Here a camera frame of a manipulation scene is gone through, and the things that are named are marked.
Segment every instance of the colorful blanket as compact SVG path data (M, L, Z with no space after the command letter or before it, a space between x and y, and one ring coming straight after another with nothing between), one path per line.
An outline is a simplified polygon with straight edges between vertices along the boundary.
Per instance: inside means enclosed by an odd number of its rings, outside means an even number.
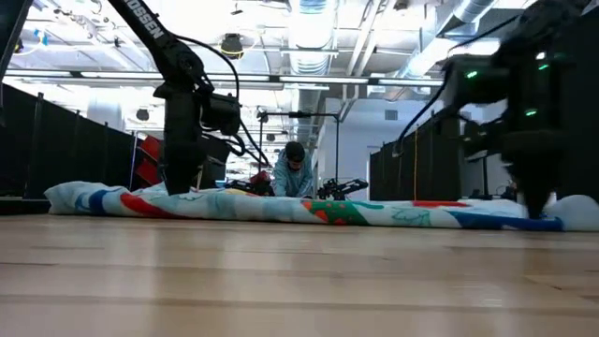
M117 215L181 219L268 221L287 223L599 231L599 205L572 196L546 208L544 220L529 220L522 206L509 200L456 202L326 201L262 198L241 191L215 189L169 196L164 185L129 192L102 183L62 183L46 191L54 214Z

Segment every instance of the dark cap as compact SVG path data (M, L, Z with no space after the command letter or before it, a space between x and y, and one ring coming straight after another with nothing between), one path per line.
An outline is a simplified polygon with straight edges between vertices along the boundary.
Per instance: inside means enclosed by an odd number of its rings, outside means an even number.
M288 160L299 163L303 161L306 156L306 152L303 150L303 146L296 141L289 141L285 146L285 155Z

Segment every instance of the person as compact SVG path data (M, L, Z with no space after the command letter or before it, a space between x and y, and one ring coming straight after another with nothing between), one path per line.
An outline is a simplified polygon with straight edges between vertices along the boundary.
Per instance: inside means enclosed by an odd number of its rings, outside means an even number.
M311 198L312 164L300 143L289 141L274 165L272 190L276 197Z

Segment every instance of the ductwork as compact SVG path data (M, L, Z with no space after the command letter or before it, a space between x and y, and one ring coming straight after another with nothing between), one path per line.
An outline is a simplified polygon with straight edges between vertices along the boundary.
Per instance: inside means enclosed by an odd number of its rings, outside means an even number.
M421 78L436 62L444 58L448 50L457 42L440 35L460 30L461 35L475 35L478 22L493 8L497 0L458 0L440 7L426 7L426 21L420 29L420 45L414 50L408 62L398 71L389 74L393 78ZM397 98L402 93L397 89L387 92L385 98Z
M332 49L338 0L292 0L289 48ZM330 55L294 52L289 55L293 75L324 76L329 73ZM320 91L298 92L298 110L316 112ZM311 134L310 119L299 119L298 141L306 143Z

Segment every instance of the wooden floor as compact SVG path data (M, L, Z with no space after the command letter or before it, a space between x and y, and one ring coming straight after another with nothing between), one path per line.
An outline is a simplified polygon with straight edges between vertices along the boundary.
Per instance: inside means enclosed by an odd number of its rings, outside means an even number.
M0 336L599 336L599 235L0 218Z

